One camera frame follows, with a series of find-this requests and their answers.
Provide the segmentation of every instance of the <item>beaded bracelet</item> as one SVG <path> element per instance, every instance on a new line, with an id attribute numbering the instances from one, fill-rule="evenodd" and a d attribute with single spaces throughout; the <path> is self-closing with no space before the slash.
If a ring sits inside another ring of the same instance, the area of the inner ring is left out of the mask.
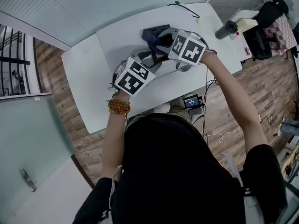
<path id="1" fill-rule="evenodd" d="M 108 103 L 110 114 L 128 114 L 131 110 L 130 102 L 111 99 Z"/>

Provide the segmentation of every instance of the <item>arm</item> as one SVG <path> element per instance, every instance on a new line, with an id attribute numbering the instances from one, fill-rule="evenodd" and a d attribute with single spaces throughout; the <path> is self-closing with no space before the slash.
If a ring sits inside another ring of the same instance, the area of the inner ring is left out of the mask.
<path id="1" fill-rule="evenodd" d="M 114 99 L 128 102 L 130 96 L 121 91 Z M 112 178 L 117 167 L 122 164 L 124 153 L 125 115 L 110 114 L 102 151 L 102 177 Z"/>
<path id="2" fill-rule="evenodd" d="M 217 79 L 230 111 L 243 130 L 246 153 L 254 146 L 268 144 L 256 108 L 238 81 L 214 53 L 206 52 L 201 61 Z"/>

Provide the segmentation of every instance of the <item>door handle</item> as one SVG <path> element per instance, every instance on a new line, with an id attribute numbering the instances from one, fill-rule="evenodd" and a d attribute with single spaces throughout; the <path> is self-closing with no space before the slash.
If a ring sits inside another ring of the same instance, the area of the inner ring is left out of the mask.
<path id="1" fill-rule="evenodd" d="M 26 172 L 25 169 L 21 169 L 20 170 L 20 174 L 24 180 L 24 182 L 27 184 L 27 186 L 30 188 L 30 190 L 32 192 L 36 191 L 36 185 L 35 183 L 31 180 L 31 178 L 29 177 L 28 173 Z"/>

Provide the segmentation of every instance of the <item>black t-shirt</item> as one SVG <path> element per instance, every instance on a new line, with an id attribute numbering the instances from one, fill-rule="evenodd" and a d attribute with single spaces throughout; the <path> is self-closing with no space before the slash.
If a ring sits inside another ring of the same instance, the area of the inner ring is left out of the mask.
<path id="1" fill-rule="evenodd" d="M 118 223 L 245 223 L 244 191 L 213 157 L 200 133 L 180 117 L 151 114 L 125 133 L 123 174 L 111 199 Z M 240 173 L 266 223 L 287 206 L 285 186 L 269 145 L 252 148 Z M 96 224 L 109 209 L 112 179 L 101 178 L 74 224 Z"/>

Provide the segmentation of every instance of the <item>electronic display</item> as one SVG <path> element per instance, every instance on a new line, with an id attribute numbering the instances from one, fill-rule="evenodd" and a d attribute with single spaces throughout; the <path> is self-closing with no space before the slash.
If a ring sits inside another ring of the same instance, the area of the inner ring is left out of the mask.
<path id="1" fill-rule="evenodd" d="M 184 99 L 185 107 L 186 108 L 192 108 L 194 106 L 199 105 L 199 101 L 197 96 L 196 97 L 187 97 Z"/>

